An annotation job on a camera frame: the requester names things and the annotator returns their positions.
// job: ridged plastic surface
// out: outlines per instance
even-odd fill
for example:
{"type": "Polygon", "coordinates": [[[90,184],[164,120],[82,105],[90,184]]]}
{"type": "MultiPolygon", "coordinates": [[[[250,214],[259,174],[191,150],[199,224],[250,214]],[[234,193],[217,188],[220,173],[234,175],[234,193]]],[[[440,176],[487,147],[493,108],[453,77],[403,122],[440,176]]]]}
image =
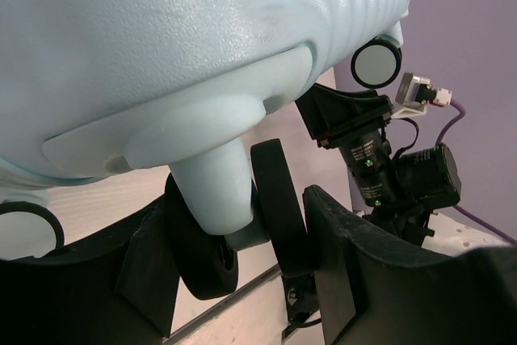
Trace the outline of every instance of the ridged plastic surface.
{"type": "Polygon", "coordinates": [[[0,157],[71,178],[46,140],[298,45],[313,52],[306,89],[408,3],[0,0],[0,157]]]}

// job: wall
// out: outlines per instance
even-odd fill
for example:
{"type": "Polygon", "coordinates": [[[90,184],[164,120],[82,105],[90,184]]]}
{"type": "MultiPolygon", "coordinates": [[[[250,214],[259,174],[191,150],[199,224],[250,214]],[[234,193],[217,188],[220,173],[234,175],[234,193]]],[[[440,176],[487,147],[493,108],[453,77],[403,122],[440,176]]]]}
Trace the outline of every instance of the wall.
{"type": "MultiPolygon", "coordinates": [[[[453,91],[468,111],[445,142],[456,156],[464,208],[517,237],[517,0],[413,0],[403,21],[403,71],[426,75],[453,91]]],[[[335,68],[338,88],[358,87],[349,63],[335,68]]],[[[394,97],[398,82],[382,90],[394,97]]],[[[419,120],[417,149],[433,145],[439,130],[456,114],[431,109],[419,120]]],[[[410,143],[405,123],[389,127],[395,145],[410,143]]],[[[453,209],[446,213],[464,221],[453,209]]]]}

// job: purple cable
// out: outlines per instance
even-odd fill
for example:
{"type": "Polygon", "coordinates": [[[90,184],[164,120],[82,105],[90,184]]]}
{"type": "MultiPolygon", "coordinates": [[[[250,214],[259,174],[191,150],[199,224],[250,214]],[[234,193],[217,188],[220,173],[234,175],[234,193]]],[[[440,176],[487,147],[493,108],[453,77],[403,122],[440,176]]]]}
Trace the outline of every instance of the purple cable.
{"type": "MultiPolygon", "coordinates": [[[[456,124],[458,121],[460,121],[461,119],[463,119],[467,115],[467,110],[463,107],[463,105],[461,105],[460,103],[458,103],[454,99],[451,100],[451,106],[454,107],[459,113],[458,113],[457,116],[454,116],[451,121],[449,121],[447,124],[445,124],[445,127],[443,127],[443,129],[440,131],[440,133],[438,135],[438,138],[436,139],[435,145],[438,145],[439,143],[441,143],[443,138],[445,137],[445,134],[447,133],[447,131],[449,129],[451,129],[451,127],[454,124],[456,124]]],[[[460,205],[455,205],[453,208],[455,210],[457,210],[458,212],[460,212],[461,214],[463,214],[469,220],[472,220],[472,221],[478,223],[479,225],[481,225],[482,227],[486,228],[487,230],[489,230],[493,234],[496,234],[497,236],[499,236],[503,240],[509,242],[511,245],[517,246],[517,240],[515,240],[512,236],[508,236],[507,234],[505,234],[501,230],[497,229],[495,226],[489,224],[486,221],[483,221],[481,218],[479,218],[477,216],[474,216],[471,212],[469,212],[468,210],[463,209],[460,205]]]]}

